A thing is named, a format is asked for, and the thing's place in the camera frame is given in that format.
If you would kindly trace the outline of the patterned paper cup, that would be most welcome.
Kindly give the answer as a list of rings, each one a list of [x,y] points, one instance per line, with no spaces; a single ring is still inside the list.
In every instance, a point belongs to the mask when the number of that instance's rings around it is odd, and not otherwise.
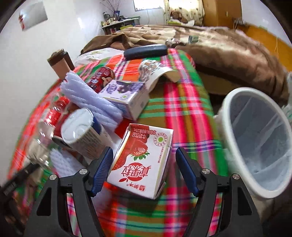
[[[148,92],[155,88],[160,77],[165,77],[174,83],[180,79],[180,73],[177,70],[156,60],[143,60],[138,67],[138,72],[139,81],[145,83]]]

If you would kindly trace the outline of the brown fleece blanket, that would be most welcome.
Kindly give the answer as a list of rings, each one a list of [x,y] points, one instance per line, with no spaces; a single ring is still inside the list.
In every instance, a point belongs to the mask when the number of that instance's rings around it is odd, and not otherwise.
[[[189,36],[198,36],[197,43],[188,43]],[[239,86],[258,89],[279,105],[289,100],[287,69],[260,42],[240,30],[227,27],[188,27],[171,25],[138,25],[110,35],[92,38],[81,54],[113,47],[117,49],[165,44],[178,39],[176,46],[192,57],[198,71],[228,80]]]

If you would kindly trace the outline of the purple grape milk carton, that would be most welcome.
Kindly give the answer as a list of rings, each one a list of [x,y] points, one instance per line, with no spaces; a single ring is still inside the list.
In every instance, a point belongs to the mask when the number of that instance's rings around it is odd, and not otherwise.
[[[123,117],[136,121],[149,101],[149,92],[143,82],[112,80],[99,95],[110,101]]]

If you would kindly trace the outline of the small green box on blanket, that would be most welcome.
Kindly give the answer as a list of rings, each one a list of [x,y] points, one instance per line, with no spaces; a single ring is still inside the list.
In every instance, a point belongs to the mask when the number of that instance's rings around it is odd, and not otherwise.
[[[197,43],[198,42],[199,37],[198,36],[189,36],[188,38],[188,43],[192,44],[192,43]]]

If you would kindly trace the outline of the white blue tin can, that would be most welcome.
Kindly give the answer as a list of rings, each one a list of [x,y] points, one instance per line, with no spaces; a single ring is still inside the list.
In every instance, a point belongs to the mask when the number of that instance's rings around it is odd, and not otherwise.
[[[71,113],[61,126],[61,137],[68,146],[91,160],[98,159],[105,147],[113,147],[111,137],[88,108]]]

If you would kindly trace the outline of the clear plastic bottle red cap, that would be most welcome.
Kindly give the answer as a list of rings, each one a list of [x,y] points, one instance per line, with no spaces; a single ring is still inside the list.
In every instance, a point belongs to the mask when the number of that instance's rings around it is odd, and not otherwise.
[[[61,96],[42,113],[37,122],[36,133],[30,140],[27,150],[27,157],[32,163],[42,167],[49,166],[49,148],[54,130],[68,104],[69,99]]]

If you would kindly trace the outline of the strawberry milk carton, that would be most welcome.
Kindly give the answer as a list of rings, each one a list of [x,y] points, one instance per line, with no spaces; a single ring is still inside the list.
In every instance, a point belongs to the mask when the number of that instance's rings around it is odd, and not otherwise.
[[[165,186],[174,130],[130,123],[115,154],[107,182],[147,199]]]

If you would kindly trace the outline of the red milk drink can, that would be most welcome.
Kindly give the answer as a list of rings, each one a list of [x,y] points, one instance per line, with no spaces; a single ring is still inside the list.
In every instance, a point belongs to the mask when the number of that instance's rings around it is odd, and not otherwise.
[[[87,85],[96,93],[99,93],[113,79],[115,79],[115,74],[111,68],[100,67],[87,82]]]

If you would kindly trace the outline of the wooden bed headboard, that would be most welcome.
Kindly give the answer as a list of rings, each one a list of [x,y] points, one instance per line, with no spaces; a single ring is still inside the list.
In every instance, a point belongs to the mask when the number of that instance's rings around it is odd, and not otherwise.
[[[262,43],[272,55],[288,70],[292,70],[291,46],[283,40],[263,28],[254,25],[239,25],[237,29],[243,31],[247,36]]]

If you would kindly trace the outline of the white foam fruit net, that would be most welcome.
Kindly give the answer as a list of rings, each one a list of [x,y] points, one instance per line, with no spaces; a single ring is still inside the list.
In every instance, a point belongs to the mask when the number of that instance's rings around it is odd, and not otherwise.
[[[123,114],[114,104],[90,88],[75,72],[66,74],[61,92],[80,108],[88,108],[102,126],[114,131],[123,120]]]

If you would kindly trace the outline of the dark blue glasses case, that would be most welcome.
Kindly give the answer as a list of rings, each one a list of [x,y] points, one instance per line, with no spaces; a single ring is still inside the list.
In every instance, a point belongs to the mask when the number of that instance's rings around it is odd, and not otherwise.
[[[153,44],[130,48],[124,51],[127,60],[161,57],[168,54],[168,47],[164,44]]]

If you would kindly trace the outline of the wooden wardrobe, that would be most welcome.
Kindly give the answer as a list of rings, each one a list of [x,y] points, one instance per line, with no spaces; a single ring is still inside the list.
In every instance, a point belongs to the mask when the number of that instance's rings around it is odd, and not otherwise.
[[[202,0],[205,27],[223,26],[233,28],[234,20],[242,17],[240,0]]]

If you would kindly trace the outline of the white floral bed sheet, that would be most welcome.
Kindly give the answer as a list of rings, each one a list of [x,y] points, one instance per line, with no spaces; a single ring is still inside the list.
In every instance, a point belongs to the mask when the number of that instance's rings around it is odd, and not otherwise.
[[[93,50],[84,54],[81,54],[77,56],[77,58],[74,60],[73,64],[75,67],[81,66],[81,65],[87,65],[89,63],[102,60],[108,57],[113,57],[116,55],[122,55],[124,53],[124,50],[114,49],[114,48],[103,48],[103,49],[97,49]]]

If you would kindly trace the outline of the small snack packet on blanket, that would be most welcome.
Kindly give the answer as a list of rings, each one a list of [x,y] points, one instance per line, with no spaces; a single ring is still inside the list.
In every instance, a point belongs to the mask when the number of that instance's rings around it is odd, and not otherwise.
[[[167,39],[165,41],[165,45],[169,48],[175,48],[176,46],[185,45],[185,44],[178,39],[172,38],[172,39]]]

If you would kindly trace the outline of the heart pattern curtain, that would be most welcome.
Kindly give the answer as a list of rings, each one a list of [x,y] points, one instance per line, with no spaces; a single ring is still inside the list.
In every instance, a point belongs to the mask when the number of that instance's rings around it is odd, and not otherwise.
[[[205,15],[202,0],[194,1],[163,1],[164,2],[164,21],[166,24],[174,23],[188,26],[203,26],[203,17]],[[188,17],[188,23],[182,23],[173,19],[170,14],[171,10],[180,9],[183,15]]]

